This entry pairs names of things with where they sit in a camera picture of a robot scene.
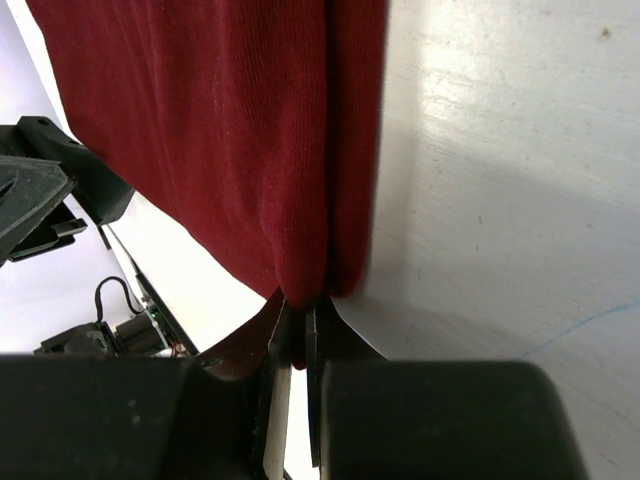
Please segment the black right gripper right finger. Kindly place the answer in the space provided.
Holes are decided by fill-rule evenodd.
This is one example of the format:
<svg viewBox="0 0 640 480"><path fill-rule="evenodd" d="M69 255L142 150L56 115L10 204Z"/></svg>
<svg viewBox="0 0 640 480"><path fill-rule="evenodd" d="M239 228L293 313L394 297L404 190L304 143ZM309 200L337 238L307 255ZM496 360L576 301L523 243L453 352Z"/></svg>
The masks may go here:
<svg viewBox="0 0 640 480"><path fill-rule="evenodd" d="M305 360L311 462L321 463L321 393L328 362L384 359L337 312L330 297L322 297L305 317Z"/></svg>

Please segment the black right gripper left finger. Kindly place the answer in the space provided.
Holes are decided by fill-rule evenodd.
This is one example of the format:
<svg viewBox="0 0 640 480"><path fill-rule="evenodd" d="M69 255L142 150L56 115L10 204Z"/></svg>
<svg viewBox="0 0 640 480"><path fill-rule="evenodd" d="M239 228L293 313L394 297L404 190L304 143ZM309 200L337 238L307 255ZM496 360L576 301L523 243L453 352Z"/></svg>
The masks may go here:
<svg viewBox="0 0 640 480"><path fill-rule="evenodd" d="M291 309L275 292L254 317L198 357L216 383L213 438L241 465L284 463L291 323Z"/></svg>

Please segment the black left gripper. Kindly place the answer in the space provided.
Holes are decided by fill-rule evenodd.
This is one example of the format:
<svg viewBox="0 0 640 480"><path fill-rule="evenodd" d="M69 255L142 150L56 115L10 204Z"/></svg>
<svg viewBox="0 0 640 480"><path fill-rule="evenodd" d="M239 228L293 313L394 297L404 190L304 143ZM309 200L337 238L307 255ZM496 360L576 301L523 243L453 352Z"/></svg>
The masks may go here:
<svg viewBox="0 0 640 480"><path fill-rule="evenodd" d="M121 218L134 189L93 152L46 117L1 127L1 262L14 248L63 248L87 228L64 200L74 197L91 221Z"/></svg>

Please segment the dark red t shirt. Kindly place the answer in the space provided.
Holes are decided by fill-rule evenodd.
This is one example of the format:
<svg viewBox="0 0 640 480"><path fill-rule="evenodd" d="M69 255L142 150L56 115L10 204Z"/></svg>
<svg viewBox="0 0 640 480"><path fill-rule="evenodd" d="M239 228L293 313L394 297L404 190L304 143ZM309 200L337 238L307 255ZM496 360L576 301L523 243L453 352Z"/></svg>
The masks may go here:
<svg viewBox="0 0 640 480"><path fill-rule="evenodd" d="M66 118L237 280L297 309L356 288L384 1L32 1Z"/></svg>

